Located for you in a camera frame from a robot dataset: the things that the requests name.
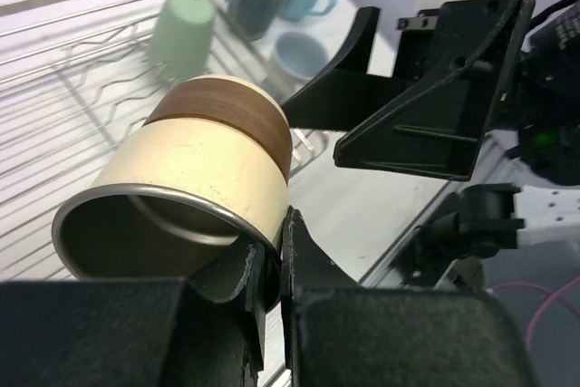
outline cream mug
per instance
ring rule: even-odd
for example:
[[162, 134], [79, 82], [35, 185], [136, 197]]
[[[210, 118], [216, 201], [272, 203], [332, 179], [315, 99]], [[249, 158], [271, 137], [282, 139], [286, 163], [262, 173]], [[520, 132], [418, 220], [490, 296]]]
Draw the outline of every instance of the cream mug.
[[252, 83], [199, 76], [170, 91], [92, 186], [67, 200], [53, 243], [78, 277], [188, 276], [241, 234], [280, 252], [288, 121]]

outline dish rack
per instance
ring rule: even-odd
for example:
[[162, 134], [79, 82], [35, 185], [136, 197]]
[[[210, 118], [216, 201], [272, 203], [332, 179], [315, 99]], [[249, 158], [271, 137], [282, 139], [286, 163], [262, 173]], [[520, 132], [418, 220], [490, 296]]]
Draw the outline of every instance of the dish rack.
[[[53, 250], [53, 215], [90, 186], [169, 89], [147, 63], [163, 1], [0, 6], [1, 280], [73, 278]], [[266, 77], [265, 59], [220, 7], [207, 73]], [[328, 146], [324, 132], [293, 137], [291, 175]]]

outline drying rack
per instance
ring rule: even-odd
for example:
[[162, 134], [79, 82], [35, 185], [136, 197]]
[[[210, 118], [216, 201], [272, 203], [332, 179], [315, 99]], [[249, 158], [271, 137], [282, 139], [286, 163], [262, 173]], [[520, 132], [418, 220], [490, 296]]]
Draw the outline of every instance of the drying rack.
[[[53, 215], [90, 186], [169, 89], [147, 62], [163, 1], [0, 6], [0, 280], [73, 278], [53, 250]], [[261, 83], [264, 66], [217, 7], [207, 73]], [[293, 136], [291, 175], [328, 146], [324, 132]]]

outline white table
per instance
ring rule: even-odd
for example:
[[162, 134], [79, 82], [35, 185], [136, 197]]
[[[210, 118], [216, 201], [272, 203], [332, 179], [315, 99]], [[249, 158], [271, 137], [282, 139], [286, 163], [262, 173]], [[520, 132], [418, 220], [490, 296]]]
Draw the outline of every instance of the white table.
[[[0, 0], [0, 5], [18, 0]], [[317, 37], [335, 53], [346, 36], [356, 8], [340, 0], [330, 15], [300, 24], [276, 20], [257, 44], [268, 53], [284, 30], [298, 28]], [[0, 20], [0, 29], [13, 27]], [[389, 75], [394, 53], [381, 38], [375, 40], [370, 72]], [[333, 140], [340, 135], [334, 134]], [[291, 201], [299, 208], [314, 240], [350, 276], [360, 279], [445, 184], [442, 180], [355, 169], [337, 169], [331, 148], [293, 178]], [[266, 370], [261, 383], [284, 360], [277, 310], [268, 316]]]

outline metal wire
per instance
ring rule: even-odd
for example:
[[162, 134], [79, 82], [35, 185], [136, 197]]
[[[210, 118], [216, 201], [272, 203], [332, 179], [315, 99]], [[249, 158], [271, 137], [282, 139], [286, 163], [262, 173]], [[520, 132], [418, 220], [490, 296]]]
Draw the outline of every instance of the metal wire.
[[[147, 62], [157, 13], [143, 13], [145, 6], [131, 13], [151, 1], [161, 5], [163, 0], [115, 0], [56, 17], [46, 13], [42, 20], [0, 32], [0, 47], [10, 47], [0, 49], [0, 279], [73, 278], [53, 250], [53, 214], [90, 186], [171, 85], [160, 79], [164, 65]], [[16, 15], [24, 11], [0, 6], [0, 17], [14, 9]], [[105, 13], [114, 19], [103, 20]], [[96, 25], [85, 31], [80, 19]], [[46, 38], [29, 47], [39, 34], [60, 35], [63, 28], [64, 39]], [[255, 49], [245, 49], [243, 42], [234, 49], [231, 41], [231, 35], [214, 35], [208, 73], [259, 83], [266, 72]], [[251, 67], [250, 58], [258, 68]], [[324, 133], [293, 134], [291, 175], [328, 146]]]

